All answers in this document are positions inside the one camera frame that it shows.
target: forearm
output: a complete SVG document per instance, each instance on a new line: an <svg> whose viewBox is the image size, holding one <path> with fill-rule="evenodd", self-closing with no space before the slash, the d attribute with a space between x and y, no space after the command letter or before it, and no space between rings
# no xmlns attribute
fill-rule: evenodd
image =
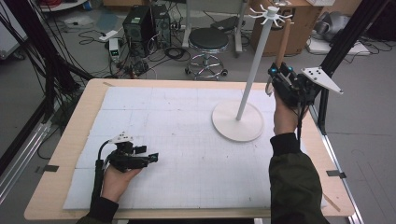
<svg viewBox="0 0 396 224"><path fill-rule="evenodd" d="M272 223L327 223L321 213L322 188L314 164L299 147L294 133L271 139L270 161Z"/></svg>
<svg viewBox="0 0 396 224"><path fill-rule="evenodd" d="M106 198L99 198L92 205L90 213L77 224L111 224L119 205Z"/></svg>

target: round white base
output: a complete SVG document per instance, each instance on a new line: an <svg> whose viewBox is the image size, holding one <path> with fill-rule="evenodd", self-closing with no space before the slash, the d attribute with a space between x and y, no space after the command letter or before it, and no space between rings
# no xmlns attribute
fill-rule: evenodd
<svg viewBox="0 0 396 224"><path fill-rule="evenodd" d="M237 142L252 141L262 135L264 119L254 105L247 103L242 118L237 120L240 104L240 101L218 104L213 110L212 121L224 137Z"/></svg>

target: gray floor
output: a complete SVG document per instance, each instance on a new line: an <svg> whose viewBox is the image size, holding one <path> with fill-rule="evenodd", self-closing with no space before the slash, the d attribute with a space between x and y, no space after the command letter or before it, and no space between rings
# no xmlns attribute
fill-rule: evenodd
<svg viewBox="0 0 396 224"><path fill-rule="evenodd" d="M103 11L84 12L94 20L99 20ZM62 16L77 15L79 9L68 10ZM117 20L120 27L122 19ZM107 66L107 51L103 44L91 43L81 46L78 33L63 34L71 54L89 72L100 71ZM227 77L220 81L246 81L254 50L245 47L244 52L235 58L230 48L221 53L229 70ZM295 70L318 66L324 56L312 55L306 50L302 54L289 57L285 62ZM266 70L273 57L262 58L257 82L264 82ZM356 57L353 63L343 62L336 70L333 79L345 90L338 96L331 94L327 113L327 132L342 169L346 172L347 183L361 211L365 223L396 223L396 168L395 125L393 109L396 103L391 100L396 95L396 49L382 51L377 55ZM186 63L168 61L149 71L148 79L191 80L184 73ZM0 63L0 142L4 153L20 131L24 123L41 102L43 93L28 60L18 61L8 58ZM44 156L50 156L59 141L57 132L40 149ZM27 221L23 212L40 179L42 167L48 161L34 155L27 168L17 181L7 198L0 205L2 223L74 223L75 221ZM341 218L329 218L331 223L346 223Z"/></svg>

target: hand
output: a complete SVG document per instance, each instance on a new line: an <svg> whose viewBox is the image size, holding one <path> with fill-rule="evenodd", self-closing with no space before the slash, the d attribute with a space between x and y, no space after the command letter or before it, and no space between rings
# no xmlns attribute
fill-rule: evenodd
<svg viewBox="0 0 396 224"><path fill-rule="evenodd" d="M276 109L274 113L274 133L294 133L298 124L297 112L286 106L279 95L274 91L276 100Z"/></svg>
<svg viewBox="0 0 396 224"><path fill-rule="evenodd" d="M105 171L102 197L117 203L120 196L128 188L129 182L139 174L140 171L142 171L142 169L134 169L123 173L114 168L114 166L109 165Z"/></svg>

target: tape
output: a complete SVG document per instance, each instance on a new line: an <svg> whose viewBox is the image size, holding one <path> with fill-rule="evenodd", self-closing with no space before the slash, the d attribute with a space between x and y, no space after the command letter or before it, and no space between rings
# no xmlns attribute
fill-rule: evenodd
<svg viewBox="0 0 396 224"><path fill-rule="evenodd" d="M48 172L57 172L59 169L59 166L55 166L55 165L46 165L44 167L44 172L48 171Z"/></svg>
<svg viewBox="0 0 396 224"><path fill-rule="evenodd" d="M339 176L341 179L347 178L346 173L340 173L338 170L326 171L328 176Z"/></svg>

